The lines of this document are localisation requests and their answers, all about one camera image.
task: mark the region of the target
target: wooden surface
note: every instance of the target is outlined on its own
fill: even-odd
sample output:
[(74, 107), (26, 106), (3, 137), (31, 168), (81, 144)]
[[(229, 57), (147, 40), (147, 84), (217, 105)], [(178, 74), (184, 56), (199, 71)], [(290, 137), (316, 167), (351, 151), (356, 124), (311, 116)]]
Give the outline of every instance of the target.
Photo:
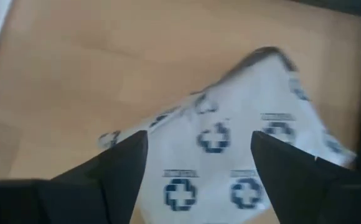
[[(97, 137), (282, 48), (328, 128), (355, 149), (361, 18), (282, 0), (14, 0), (0, 39), (0, 177), (51, 178)], [(273, 223), (273, 211), (256, 223)], [(140, 222), (139, 213), (134, 223)]]

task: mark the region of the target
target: white cloth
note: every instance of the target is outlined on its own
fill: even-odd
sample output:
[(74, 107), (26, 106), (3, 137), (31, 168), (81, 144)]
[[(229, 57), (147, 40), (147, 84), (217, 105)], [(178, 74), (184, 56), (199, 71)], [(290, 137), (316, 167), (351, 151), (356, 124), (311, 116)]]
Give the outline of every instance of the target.
[(328, 134), (283, 56), (239, 66), (175, 108), (100, 139), (110, 147), (148, 131), (138, 196), (146, 223), (243, 223), (269, 208), (250, 150), (256, 130), (338, 165), (354, 159)]

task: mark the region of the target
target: blue cross symbol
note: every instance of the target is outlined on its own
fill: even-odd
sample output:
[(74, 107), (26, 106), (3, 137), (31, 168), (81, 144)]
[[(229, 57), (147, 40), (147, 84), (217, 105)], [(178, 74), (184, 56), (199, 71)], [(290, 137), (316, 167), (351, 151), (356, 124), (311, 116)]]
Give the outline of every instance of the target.
[(189, 211), (196, 202), (197, 189), (189, 179), (172, 179), (164, 188), (164, 202), (174, 212)]
[(324, 131), (324, 144), (326, 144), (326, 146), (335, 153), (341, 153), (343, 150), (340, 142), (336, 140), (336, 138), (333, 137), (333, 135), (331, 135), (328, 131)]
[(304, 90), (301, 87), (301, 83), (297, 78), (290, 78), (289, 87), (291, 92), (293, 92), (300, 100), (309, 101), (309, 98), (306, 96)]
[(99, 137), (98, 143), (99, 146), (104, 149), (109, 149), (117, 144), (118, 136), (121, 134), (121, 131), (115, 131), (113, 133), (102, 134)]
[(155, 125), (157, 125), (160, 121), (164, 120), (166, 117), (168, 117), (171, 113), (173, 113), (176, 109), (178, 109), (179, 106), (176, 106), (174, 108), (171, 108), (167, 111), (164, 111), (163, 113), (161, 113), (159, 116), (156, 117), (156, 119), (150, 124), (149, 128), (154, 127)]
[(218, 110), (218, 103), (208, 99), (204, 93), (194, 103), (197, 114), (214, 113)]
[(230, 130), (223, 123), (214, 124), (214, 130), (204, 130), (197, 136), (197, 144), (206, 153), (222, 153), (230, 145)]
[(272, 121), (262, 131), (265, 134), (272, 135), (288, 144), (294, 144), (295, 131), (289, 124), (283, 121)]
[(262, 198), (261, 185), (253, 178), (239, 179), (232, 186), (231, 198), (239, 209), (254, 209)]

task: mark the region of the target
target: blue cross print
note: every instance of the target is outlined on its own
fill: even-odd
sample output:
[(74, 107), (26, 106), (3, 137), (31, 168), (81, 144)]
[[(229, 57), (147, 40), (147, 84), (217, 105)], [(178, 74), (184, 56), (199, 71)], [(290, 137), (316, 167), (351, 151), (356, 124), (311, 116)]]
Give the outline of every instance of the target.
[(254, 178), (242, 178), (232, 186), (232, 202), (239, 209), (254, 209), (262, 198), (262, 187)]
[(196, 99), (194, 106), (197, 114), (214, 113), (219, 108), (218, 103), (209, 100), (206, 93)]
[(341, 153), (344, 149), (340, 142), (336, 140), (328, 131), (324, 131), (324, 144), (334, 153)]
[(300, 100), (309, 101), (309, 98), (305, 94), (305, 91), (302, 89), (301, 83), (297, 78), (290, 78), (289, 87), (290, 91), (297, 95)]
[(174, 108), (171, 108), (167, 111), (164, 111), (163, 113), (161, 113), (159, 116), (156, 117), (156, 119), (150, 124), (149, 128), (154, 127), (155, 125), (157, 125), (160, 121), (164, 120), (166, 117), (168, 117), (171, 113), (173, 113), (176, 109), (178, 109), (179, 106), (176, 106)]
[(189, 211), (195, 204), (197, 189), (189, 179), (172, 179), (164, 189), (165, 204), (174, 212)]
[(197, 144), (206, 153), (222, 153), (230, 145), (230, 130), (221, 122), (213, 130), (204, 130), (197, 136)]
[(265, 134), (272, 135), (288, 144), (294, 144), (295, 131), (284, 121), (271, 121), (262, 131)]
[(115, 131), (113, 133), (102, 134), (99, 137), (98, 144), (103, 149), (109, 149), (117, 144), (118, 136), (121, 134), (121, 131)]

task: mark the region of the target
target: light wood floor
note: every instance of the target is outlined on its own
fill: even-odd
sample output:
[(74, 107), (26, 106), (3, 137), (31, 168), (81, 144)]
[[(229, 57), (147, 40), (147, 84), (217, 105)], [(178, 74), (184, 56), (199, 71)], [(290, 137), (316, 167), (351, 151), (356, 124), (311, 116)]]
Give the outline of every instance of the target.
[[(14, 0), (0, 40), (0, 177), (76, 166), (99, 153), (101, 133), (137, 124), (266, 45), (295, 61), (321, 118), (356, 149), (359, 17), (282, 0)], [(269, 213), (257, 223), (276, 220)]]

